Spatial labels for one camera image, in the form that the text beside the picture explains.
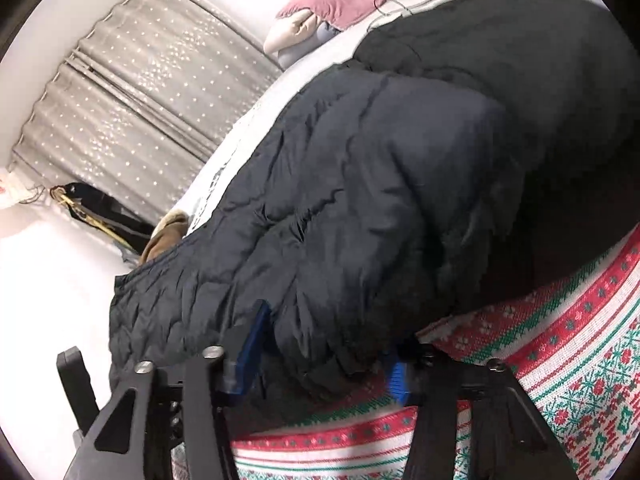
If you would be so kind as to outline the grey star curtain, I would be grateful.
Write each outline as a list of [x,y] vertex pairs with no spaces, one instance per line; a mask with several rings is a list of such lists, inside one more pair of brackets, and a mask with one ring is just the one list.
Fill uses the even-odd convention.
[[156,223],[280,67],[207,0],[124,0],[58,66],[11,164],[85,182]]

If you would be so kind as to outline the pink pillow far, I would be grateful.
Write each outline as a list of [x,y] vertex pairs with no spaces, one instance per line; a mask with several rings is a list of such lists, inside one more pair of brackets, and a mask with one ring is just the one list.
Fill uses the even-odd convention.
[[291,0],[277,14],[288,18],[300,10],[309,10],[322,22],[339,30],[348,29],[373,13],[386,0]]

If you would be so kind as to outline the patterned knit blanket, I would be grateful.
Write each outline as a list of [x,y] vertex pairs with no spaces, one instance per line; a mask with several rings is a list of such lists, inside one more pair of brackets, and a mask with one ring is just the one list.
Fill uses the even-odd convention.
[[[506,362],[582,479],[608,479],[639,434],[639,235],[559,283],[427,327],[454,359]],[[371,382],[335,410],[234,442],[243,479],[398,479],[416,410]]]

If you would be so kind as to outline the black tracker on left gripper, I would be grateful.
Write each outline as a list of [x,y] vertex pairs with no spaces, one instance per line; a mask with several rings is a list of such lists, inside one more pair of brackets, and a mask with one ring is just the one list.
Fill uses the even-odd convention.
[[56,357],[56,369],[78,429],[85,436],[100,410],[80,350],[72,347],[59,353]]

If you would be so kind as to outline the beige pillow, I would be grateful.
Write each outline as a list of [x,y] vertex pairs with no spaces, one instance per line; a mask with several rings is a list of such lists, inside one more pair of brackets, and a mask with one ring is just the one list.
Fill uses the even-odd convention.
[[300,44],[310,38],[321,23],[321,18],[310,9],[302,9],[285,18],[277,18],[268,30],[262,50],[265,54],[272,55]]

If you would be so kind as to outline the black quilted puffer jacket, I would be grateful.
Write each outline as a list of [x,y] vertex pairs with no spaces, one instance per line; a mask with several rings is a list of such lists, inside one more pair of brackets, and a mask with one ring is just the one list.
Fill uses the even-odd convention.
[[212,216],[121,276],[110,381],[272,310],[263,425],[441,318],[564,278],[639,220],[639,55],[585,0],[451,0],[300,90]]

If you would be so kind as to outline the lavender grey pillow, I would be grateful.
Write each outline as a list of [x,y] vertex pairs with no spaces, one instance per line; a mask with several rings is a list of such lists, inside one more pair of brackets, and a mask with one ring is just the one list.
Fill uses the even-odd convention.
[[287,70],[304,56],[323,46],[337,36],[340,31],[327,22],[322,22],[316,31],[307,39],[277,53],[277,61],[282,70]]

